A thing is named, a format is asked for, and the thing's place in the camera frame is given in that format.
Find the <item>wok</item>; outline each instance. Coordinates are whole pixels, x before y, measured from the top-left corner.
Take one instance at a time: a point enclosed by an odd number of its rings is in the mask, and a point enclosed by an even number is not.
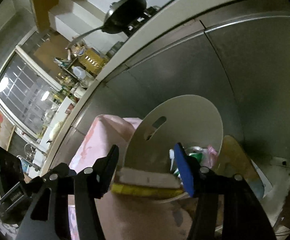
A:
[[[66,49],[69,49],[75,43],[98,30],[102,30],[109,34],[116,34],[125,31],[130,22],[142,15],[146,6],[146,0],[120,0],[112,3],[105,15],[103,25],[74,38],[67,45]]]

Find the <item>pink towel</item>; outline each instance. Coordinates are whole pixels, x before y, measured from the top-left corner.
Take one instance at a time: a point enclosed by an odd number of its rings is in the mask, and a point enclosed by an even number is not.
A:
[[[113,144],[119,147],[118,163],[122,165],[129,140],[141,121],[97,116],[69,167],[77,173],[92,167],[98,158],[107,155]],[[177,204],[156,204],[110,191],[101,200],[95,199],[95,203],[106,240],[185,240],[192,223],[189,214]],[[72,240],[79,240],[73,205],[69,205],[69,224]]]

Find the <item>pan handle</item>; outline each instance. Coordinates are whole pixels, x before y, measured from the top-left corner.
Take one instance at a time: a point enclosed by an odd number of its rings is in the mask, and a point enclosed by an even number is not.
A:
[[[76,38],[74,38],[68,45],[65,49],[70,49],[74,44],[76,44],[77,42],[79,42],[80,40],[84,39],[86,36],[88,36],[89,34],[93,33],[93,32],[96,32],[98,30],[101,30],[103,29],[104,26],[101,26],[101,27],[98,27],[96,29],[93,29],[93,30],[90,30],[88,32],[85,32],[83,33],[82,35],[80,36],[77,36]]]

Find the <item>white countertop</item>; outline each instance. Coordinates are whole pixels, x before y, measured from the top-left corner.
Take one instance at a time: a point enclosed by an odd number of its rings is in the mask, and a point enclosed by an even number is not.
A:
[[[72,113],[68,116],[60,133],[51,146],[48,158],[43,165],[41,174],[48,172],[53,158],[60,147],[67,130],[70,128],[80,109],[97,88],[98,84],[102,82],[105,77],[107,77],[115,68],[122,64],[135,52],[160,36],[162,33],[172,29],[174,26],[179,25],[193,16],[199,15],[204,11],[230,1],[234,0],[175,0],[157,13],[144,26],[142,26],[130,39],[128,39],[128,41],[126,41],[121,49],[106,64],[94,80],[93,84],[87,89],[83,98],[77,103]]]
[[[47,141],[49,140],[49,136],[50,136],[50,132],[52,131],[52,129],[54,128],[54,126],[58,123],[58,122],[63,122],[67,115],[66,114],[66,109],[69,107],[70,104],[75,105],[75,103],[69,99],[68,97],[65,97],[64,101],[61,103],[61,105],[58,107],[54,117],[52,118],[49,126],[47,127],[43,138],[40,141],[40,149],[44,149],[44,152],[47,151],[50,143],[48,143]],[[42,167],[44,161],[45,161],[46,157],[42,154],[42,152],[40,152],[39,150],[35,151],[35,156],[33,159],[33,163],[39,165],[40,167]],[[29,167],[28,169],[28,176],[30,178],[35,178],[36,176],[40,175],[41,171],[35,171],[34,167]]]

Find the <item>screw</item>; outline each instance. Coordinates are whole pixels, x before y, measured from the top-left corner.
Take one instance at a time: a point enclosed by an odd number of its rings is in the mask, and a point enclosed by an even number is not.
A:
[[[85,174],[91,174],[92,172],[93,172],[93,168],[91,168],[91,167],[88,167],[84,170]]]
[[[242,180],[243,180],[243,176],[241,176],[240,174],[236,174],[236,175],[234,176],[234,178],[235,178],[235,180],[237,180],[237,181],[242,181]]]
[[[50,180],[56,180],[58,178],[58,175],[56,173],[52,174],[49,179]]]
[[[200,172],[206,174],[206,173],[209,172],[209,168],[207,168],[207,167],[205,167],[205,166],[202,166],[202,167],[200,167]]]

